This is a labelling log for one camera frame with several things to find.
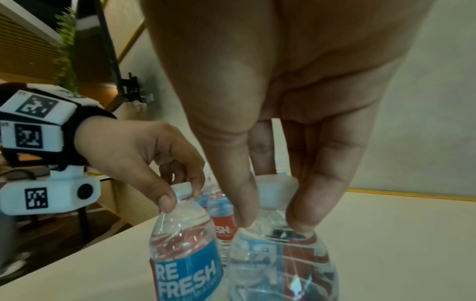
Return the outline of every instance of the white bottle cap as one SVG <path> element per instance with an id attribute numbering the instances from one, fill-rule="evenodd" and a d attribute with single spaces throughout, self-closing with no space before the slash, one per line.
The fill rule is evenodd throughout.
<path id="1" fill-rule="evenodd" d="M 256 176 L 259 207 L 261 209 L 286 209 L 299 188 L 296 178 L 284 175 Z"/>
<path id="2" fill-rule="evenodd" d="M 175 193 L 177 201 L 188 199 L 193 194 L 192 184 L 190 184 L 190 182 L 175 184 L 172 185 L 171 188 Z"/>

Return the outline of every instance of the water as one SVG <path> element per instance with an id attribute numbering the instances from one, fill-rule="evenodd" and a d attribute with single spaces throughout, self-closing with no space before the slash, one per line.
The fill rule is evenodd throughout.
<path id="1" fill-rule="evenodd" d="M 284 209 L 297 180 L 267 177 L 256 177 L 262 208 L 257 220 L 239 229 L 230 245 L 230 300 L 338 300 L 337 271 L 321 239 L 314 232 L 298 234 L 286 223 Z"/>
<path id="2" fill-rule="evenodd" d="M 226 285 L 215 225 L 191 198 L 190 183 L 173 188 L 179 202 L 159 216 L 149 241 L 157 300 L 221 301 Z"/>
<path id="3" fill-rule="evenodd" d="M 214 194 L 208 201 L 208 213 L 215 223 L 222 263 L 227 265 L 230 243 L 238 228 L 235 224 L 233 205 L 221 192 Z"/>

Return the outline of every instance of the table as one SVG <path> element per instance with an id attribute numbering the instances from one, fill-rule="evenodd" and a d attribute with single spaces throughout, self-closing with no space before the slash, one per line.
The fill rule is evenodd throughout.
<path id="1" fill-rule="evenodd" d="M 155 300 L 154 222 L 0 287 L 0 300 Z M 317 230 L 342 301 L 476 300 L 476 203 L 346 193 Z"/>

